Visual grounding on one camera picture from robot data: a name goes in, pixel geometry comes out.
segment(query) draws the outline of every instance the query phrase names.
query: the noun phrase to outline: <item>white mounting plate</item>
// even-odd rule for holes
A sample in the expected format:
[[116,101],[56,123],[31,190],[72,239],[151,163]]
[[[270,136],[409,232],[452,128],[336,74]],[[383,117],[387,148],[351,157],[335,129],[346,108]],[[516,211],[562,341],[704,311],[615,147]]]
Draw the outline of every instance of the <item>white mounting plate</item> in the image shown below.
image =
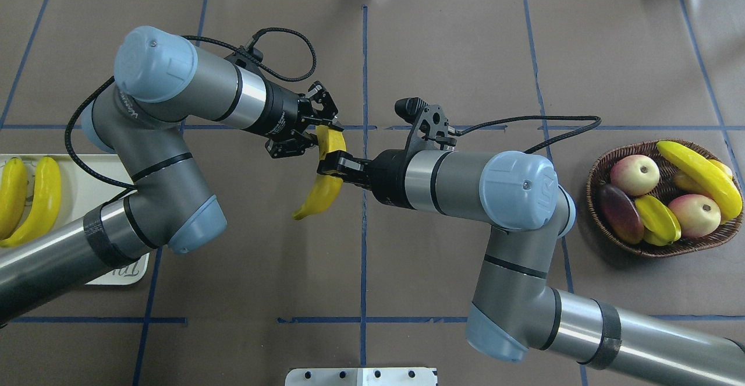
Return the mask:
[[[26,194],[26,211],[23,219],[29,215],[31,208],[31,199],[34,195],[34,177],[36,175],[36,166],[39,160],[44,156],[50,156],[59,165],[59,173],[62,174],[62,203],[59,206],[59,215],[54,224],[54,229],[59,229],[71,221],[85,215],[88,211],[102,203],[111,200],[114,195],[122,191],[120,187],[101,182],[90,176],[77,165],[67,155],[0,155],[0,174],[2,168],[10,158],[21,158],[26,164],[26,171],[29,173],[29,191]],[[80,158],[90,166],[94,171],[117,179],[122,182],[131,183],[125,167],[117,155],[79,155]],[[142,256],[138,262],[130,266],[104,274],[98,279],[89,282],[89,285],[130,285],[138,282],[144,276],[147,269],[147,257]]]
[[428,367],[295,369],[285,386],[437,386],[436,372]]

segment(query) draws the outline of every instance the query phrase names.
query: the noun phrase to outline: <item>bowl of fruit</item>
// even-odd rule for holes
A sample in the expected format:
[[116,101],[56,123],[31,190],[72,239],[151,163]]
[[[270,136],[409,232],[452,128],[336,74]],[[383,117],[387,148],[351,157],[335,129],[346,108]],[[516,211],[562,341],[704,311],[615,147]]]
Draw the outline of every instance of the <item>bowl of fruit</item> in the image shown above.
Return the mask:
[[683,140],[647,141],[605,153],[590,169],[586,197],[607,238],[650,258],[722,245],[743,220],[742,189],[732,170]]

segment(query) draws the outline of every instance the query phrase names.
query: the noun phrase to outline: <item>apple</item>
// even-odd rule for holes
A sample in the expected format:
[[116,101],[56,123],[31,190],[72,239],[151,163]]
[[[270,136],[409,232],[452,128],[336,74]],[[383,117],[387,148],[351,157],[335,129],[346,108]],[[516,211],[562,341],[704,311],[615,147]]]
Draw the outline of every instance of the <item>apple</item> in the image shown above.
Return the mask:
[[657,187],[659,168],[649,156],[626,156],[610,169],[610,182],[628,195],[644,195]]
[[709,197],[689,193],[675,198],[668,208],[678,217],[681,233],[686,238],[700,238],[719,227],[719,206]]

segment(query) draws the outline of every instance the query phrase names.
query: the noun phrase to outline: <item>white tray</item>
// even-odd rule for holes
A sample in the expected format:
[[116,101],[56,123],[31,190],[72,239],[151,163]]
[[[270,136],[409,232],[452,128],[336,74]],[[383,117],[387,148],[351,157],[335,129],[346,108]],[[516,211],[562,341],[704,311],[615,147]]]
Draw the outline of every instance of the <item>white tray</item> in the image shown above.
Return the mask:
[[[62,203],[59,208],[59,216],[52,230],[58,229],[84,216],[91,209],[111,200],[112,197],[122,192],[120,187],[114,187],[113,185],[101,182],[78,168],[67,155],[0,155],[0,173],[2,173],[2,168],[10,158],[21,158],[26,163],[26,169],[29,172],[29,192],[26,196],[24,219],[26,219],[29,213],[31,206],[30,200],[34,194],[36,165],[40,158],[44,156],[53,158],[58,163],[59,171],[62,174]],[[132,182],[132,179],[130,179],[117,155],[80,155],[80,158],[94,171],[102,175],[122,182]],[[136,283],[141,280],[146,272],[148,256],[149,254],[144,255],[134,264],[104,274],[88,284],[130,285]]]

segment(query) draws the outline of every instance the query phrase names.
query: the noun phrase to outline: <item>fruit basket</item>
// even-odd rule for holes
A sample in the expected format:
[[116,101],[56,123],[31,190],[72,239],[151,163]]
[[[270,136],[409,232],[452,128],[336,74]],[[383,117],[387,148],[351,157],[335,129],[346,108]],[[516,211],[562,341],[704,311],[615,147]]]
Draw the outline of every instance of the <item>fruit basket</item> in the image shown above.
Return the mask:
[[[699,153],[705,158],[708,158],[709,160],[719,160],[710,151],[692,142],[678,139],[662,140],[678,142],[679,144],[682,144],[694,150],[695,152]],[[649,245],[649,243],[646,243],[643,240],[637,245],[629,245],[628,243],[620,240],[610,230],[610,226],[604,221],[604,219],[598,215],[598,212],[596,211],[597,205],[594,197],[595,193],[597,192],[601,184],[610,182],[610,169],[613,167],[613,165],[617,163],[617,161],[628,155],[646,155],[652,158],[655,163],[657,163],[657,166],[659,167],[660,181],[659,184],[657,184],[657,187],[655,187],[655,189],[649,193],[650,195],[653,195],[663,203],[668,204],[676,197],[686,194],[686,192],[678,189],[678,187],[673,184],[672,176],[676,173],[676,171],[678,171],[678,168],[676,168],[669,161],[662,157],[662,154],[660,154],[660,152],[657,150],[658,141],[659,140],[645,141],[643,143],[629,144],[626,146],[617,147],[614,150],[611,150],[602,155],[598,160],[596,160],[593,167],[590,169],[590,174],[587,178],[586,186],[587,204],[589,207],[590,215],[593,218],[595,224],[598,225],[601,232],[620,248],[635,255],[646,256],[648,258],[665,258],[668,256],[678,256],[700,250],[708,250],[710,248],[715,248],[719,245],[722,245],[726,241],[732,239],[734,235],[737,234],[740,226],[742,225],[743,213],[740,213],[740,215],[738,215],[731,221],[725,222],[724,224],[720,225],[709,235],[694,239],[680,238],[678,241],[667,246]],[[734,179],[734,183],[737,187],[738,192],[740,192],[740,195],[742,196],[742,187],[740,187],[740,185],[737,183],[736,178]]]

